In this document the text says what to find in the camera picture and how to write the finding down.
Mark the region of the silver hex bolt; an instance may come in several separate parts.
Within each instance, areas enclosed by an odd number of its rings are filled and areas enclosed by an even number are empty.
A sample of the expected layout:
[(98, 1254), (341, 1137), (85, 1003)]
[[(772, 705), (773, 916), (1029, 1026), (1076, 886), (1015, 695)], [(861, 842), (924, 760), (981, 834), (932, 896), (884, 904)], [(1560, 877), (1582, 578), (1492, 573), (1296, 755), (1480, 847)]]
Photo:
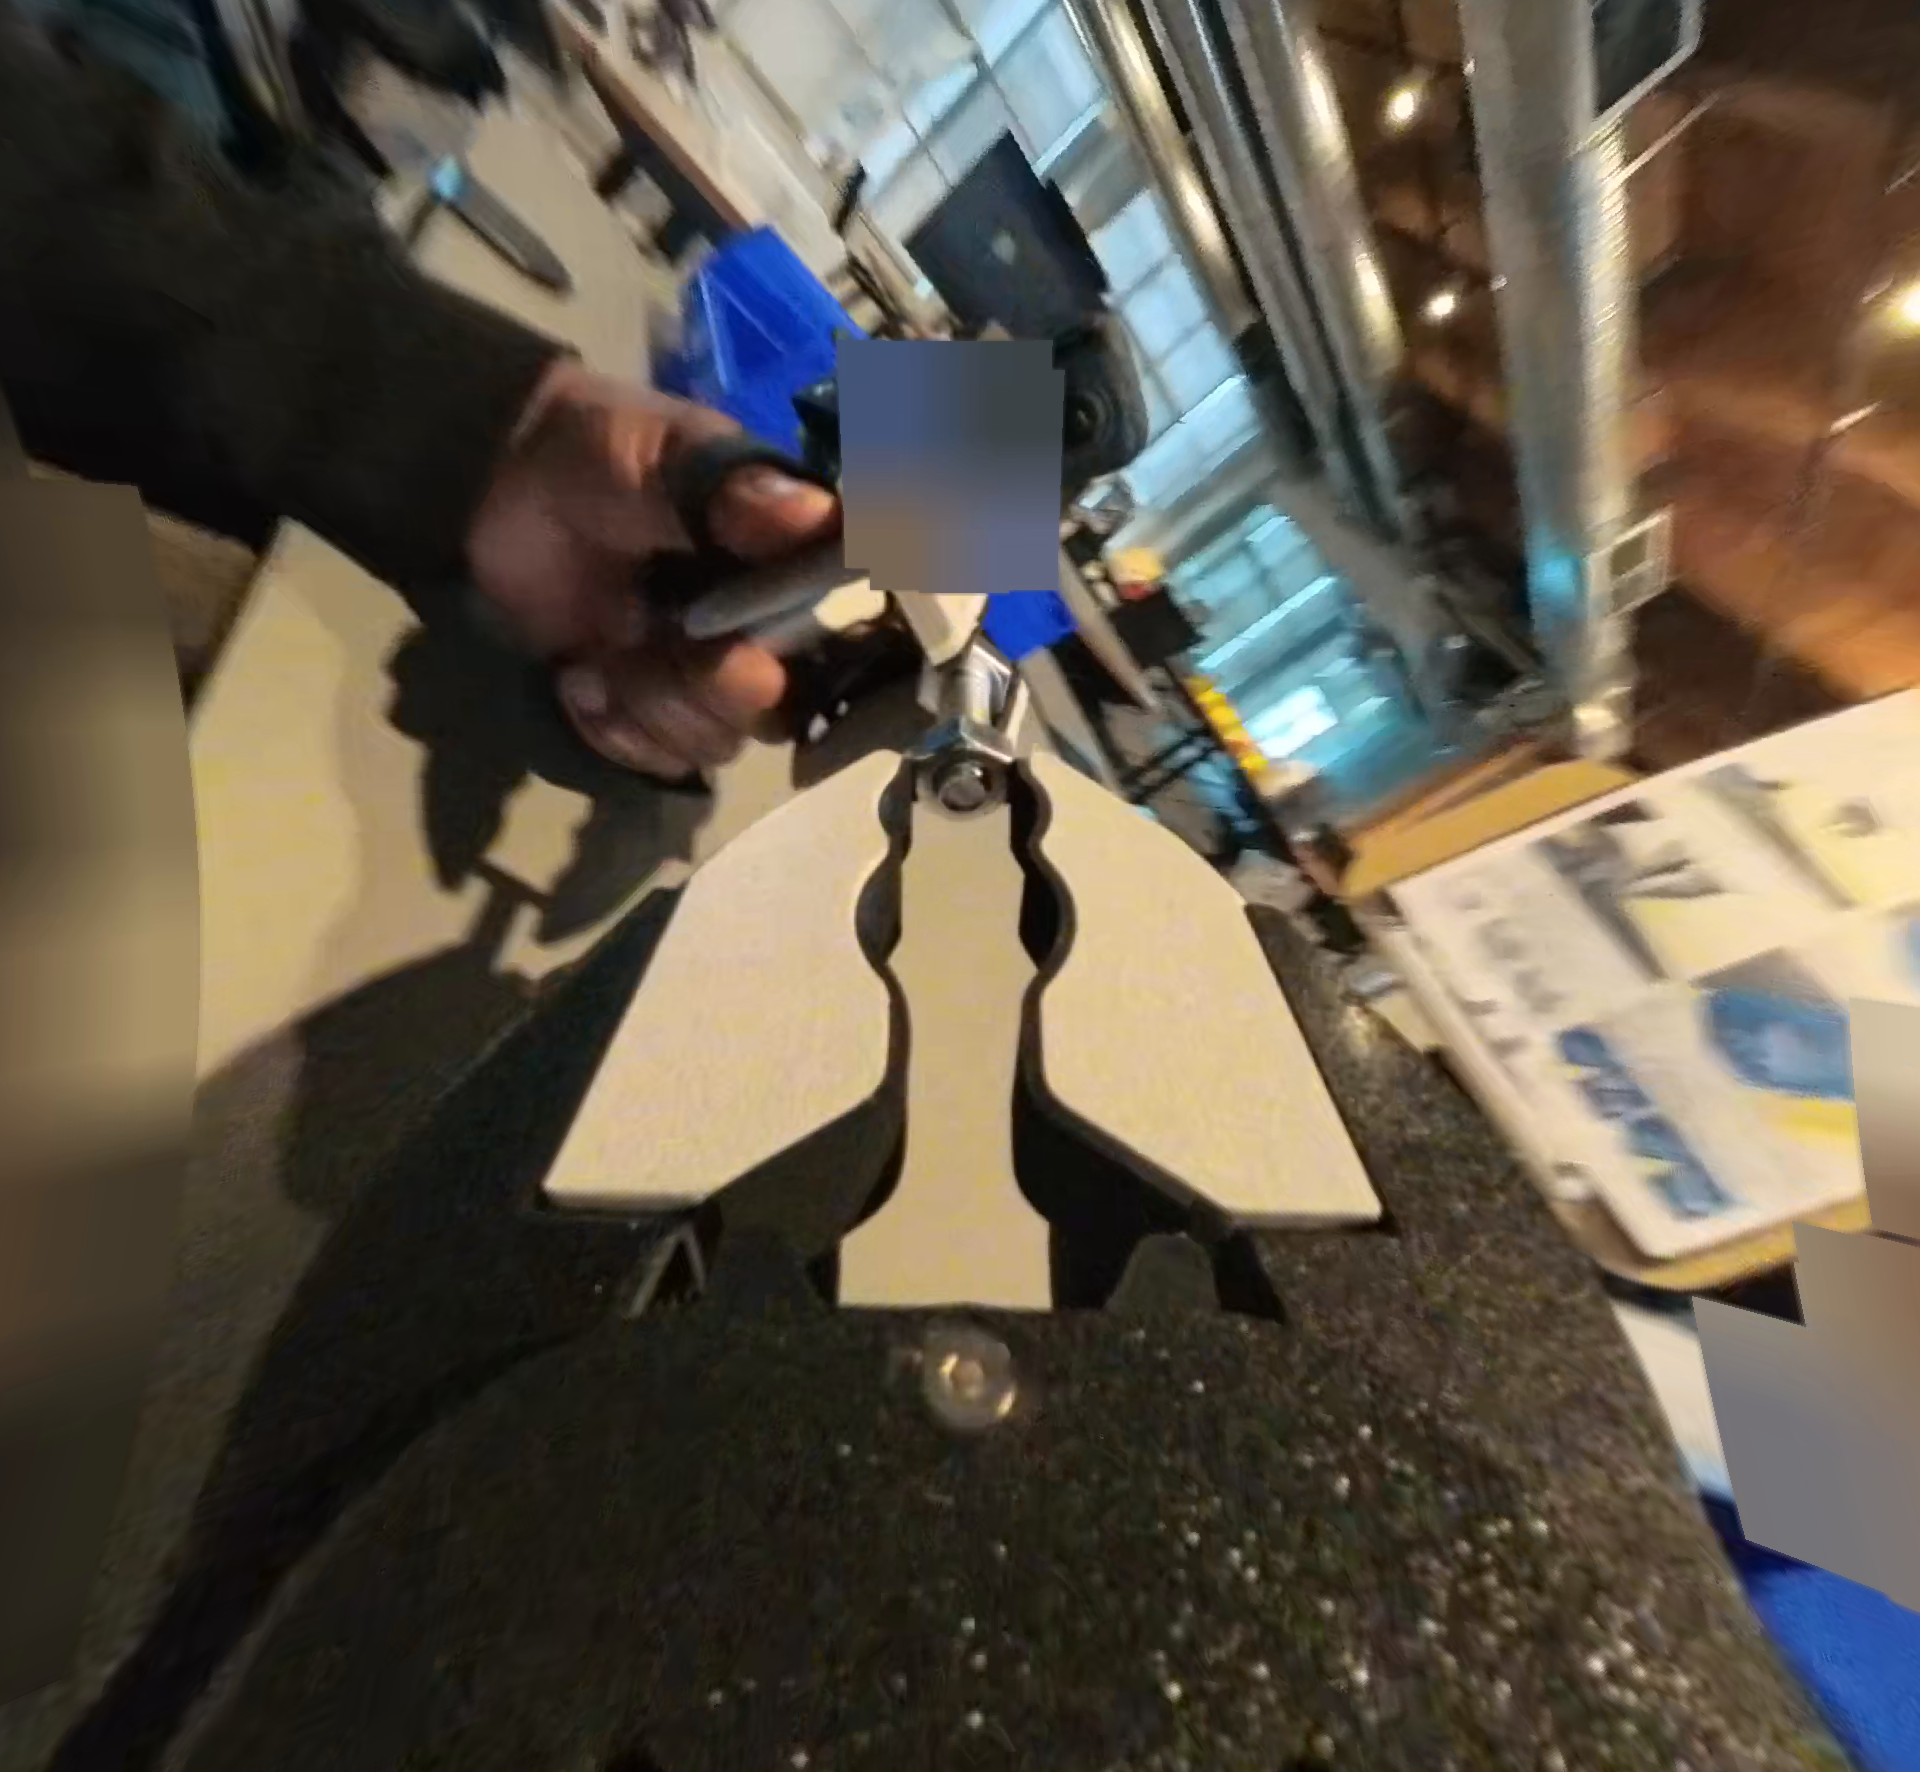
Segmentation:
[(1003, 729), (1020, 755), (1033, 741), (1033, 702), (1026, 677), (983, 631), (977, 631), (954, 663), (941, 669), (924, 667), (918, 702), (925, 716), (924, 738), (930, 727), (959, 717)]

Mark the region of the black monitor screen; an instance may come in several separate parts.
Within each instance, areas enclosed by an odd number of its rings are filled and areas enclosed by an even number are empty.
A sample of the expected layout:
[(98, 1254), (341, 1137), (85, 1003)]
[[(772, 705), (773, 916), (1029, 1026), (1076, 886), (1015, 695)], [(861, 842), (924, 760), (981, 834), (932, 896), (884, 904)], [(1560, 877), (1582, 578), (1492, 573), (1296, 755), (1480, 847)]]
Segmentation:
[(969, 334), (1058, 342), (1106, 310), (1108, 275), (1060, 187), (1006, 129), (907, 231), (904, 250)]

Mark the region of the large silver duct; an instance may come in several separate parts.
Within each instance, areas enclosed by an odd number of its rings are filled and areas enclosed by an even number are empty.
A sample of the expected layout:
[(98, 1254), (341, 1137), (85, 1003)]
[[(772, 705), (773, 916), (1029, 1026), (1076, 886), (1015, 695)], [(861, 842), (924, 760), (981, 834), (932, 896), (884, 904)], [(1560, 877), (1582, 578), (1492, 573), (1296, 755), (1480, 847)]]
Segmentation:
[(1456, 0), (1521, 508), (1528, 613), (1572, 753), (1629, 745), (1618, 557), (1636, 526), (1636, 288), (1589, 0)]

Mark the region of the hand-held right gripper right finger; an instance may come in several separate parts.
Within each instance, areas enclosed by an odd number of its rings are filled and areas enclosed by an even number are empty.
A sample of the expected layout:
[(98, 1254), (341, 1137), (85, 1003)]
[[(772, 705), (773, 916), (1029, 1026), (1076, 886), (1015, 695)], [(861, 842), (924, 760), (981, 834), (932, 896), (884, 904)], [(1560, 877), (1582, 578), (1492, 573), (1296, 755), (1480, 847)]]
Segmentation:
[(1063, 760), (1033, 755), (1026, 775), (1032, 861), (1061, 909), (1033, 990), (1042, 1101), (1213, 1222), (1378, 1222), (1240, 891)]

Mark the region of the silver hex nut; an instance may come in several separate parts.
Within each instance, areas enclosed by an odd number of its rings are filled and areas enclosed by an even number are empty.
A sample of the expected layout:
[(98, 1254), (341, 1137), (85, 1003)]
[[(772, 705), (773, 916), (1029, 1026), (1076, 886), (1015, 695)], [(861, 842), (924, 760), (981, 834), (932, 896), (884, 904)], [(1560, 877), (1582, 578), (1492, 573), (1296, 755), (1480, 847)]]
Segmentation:
[(916, 796), (950, 818), (992, 812), (1007, 798), (1020, 752), (1003, 727), (980, 720), (944, 720), (907, 753)]

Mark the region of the blue yellow poster board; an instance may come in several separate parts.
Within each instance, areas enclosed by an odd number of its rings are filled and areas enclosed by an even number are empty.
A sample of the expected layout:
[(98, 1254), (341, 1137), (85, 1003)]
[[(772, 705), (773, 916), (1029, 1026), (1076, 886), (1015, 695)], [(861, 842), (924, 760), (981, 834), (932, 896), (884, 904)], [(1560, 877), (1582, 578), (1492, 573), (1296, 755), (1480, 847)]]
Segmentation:
[(1917, 702), (1351, 839), (1337, 887), (1605, 1274), (1715, 1289), (1867, 1232), (1856, 1002), (1915, 1026)]

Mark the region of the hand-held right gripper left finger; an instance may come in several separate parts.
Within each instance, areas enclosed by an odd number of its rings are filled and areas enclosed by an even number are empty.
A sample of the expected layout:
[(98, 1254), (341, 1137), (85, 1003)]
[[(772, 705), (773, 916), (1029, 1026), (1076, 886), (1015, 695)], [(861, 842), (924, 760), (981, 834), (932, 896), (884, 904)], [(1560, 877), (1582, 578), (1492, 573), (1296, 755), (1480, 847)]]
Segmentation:
[(704, 1204), (881, 1090), (893, 999), (857, 907), (901, 771), (863, 755), (698, 866), (541, 1177), (552, 1206)]

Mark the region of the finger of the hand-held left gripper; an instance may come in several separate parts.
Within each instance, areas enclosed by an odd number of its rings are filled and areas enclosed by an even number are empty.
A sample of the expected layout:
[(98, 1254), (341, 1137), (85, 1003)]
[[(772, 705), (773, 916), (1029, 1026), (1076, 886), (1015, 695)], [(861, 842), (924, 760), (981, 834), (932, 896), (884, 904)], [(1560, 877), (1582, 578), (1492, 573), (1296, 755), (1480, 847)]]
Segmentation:
[(892, 592), (892, 607), (927, 669), (944, 669), (968, 654), (981, 631), (988, 602), (985, 592), (920, 592), (905, 587)]

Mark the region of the long silver ceiling pipe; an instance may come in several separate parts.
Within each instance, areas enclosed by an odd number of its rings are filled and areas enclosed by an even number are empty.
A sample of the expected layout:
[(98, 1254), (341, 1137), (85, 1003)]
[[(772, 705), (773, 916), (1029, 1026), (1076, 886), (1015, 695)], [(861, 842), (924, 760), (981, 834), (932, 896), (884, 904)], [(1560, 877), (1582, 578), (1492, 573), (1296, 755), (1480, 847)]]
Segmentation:
[(1379, 540), (1421, 537), (1407, 358), (1315, 0), (1132, 0), (1311, 450)]

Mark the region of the person's left hand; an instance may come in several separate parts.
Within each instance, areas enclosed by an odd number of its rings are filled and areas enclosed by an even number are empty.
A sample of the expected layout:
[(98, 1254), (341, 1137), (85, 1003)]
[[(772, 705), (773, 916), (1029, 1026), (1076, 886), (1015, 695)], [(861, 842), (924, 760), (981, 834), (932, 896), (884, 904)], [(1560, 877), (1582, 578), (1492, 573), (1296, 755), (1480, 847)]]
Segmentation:
[(772, 727), (788, 686), (748, 638), (694, 639), (644, 602), (658, 560), (688, 555), (688, 460), (734, 433), (717, 411), (621, 382), (574, 354), (541, 370), (466, 534), (471, 590), (547, 680), (598, 757), (683, 782)]

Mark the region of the dark grey flat tool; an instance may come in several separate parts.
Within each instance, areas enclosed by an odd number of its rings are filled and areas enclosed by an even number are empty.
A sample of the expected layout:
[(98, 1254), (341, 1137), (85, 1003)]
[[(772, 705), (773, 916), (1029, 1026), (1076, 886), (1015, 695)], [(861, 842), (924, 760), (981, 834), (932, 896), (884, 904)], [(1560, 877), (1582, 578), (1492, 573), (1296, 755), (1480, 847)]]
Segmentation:
[(572, 295), (572, 271), (553, 246), (457, 153), (440, 153), (428, 164), (411, 235), (420, 237), (420, 231), (440, 217), (457, 221), (541, 292)]

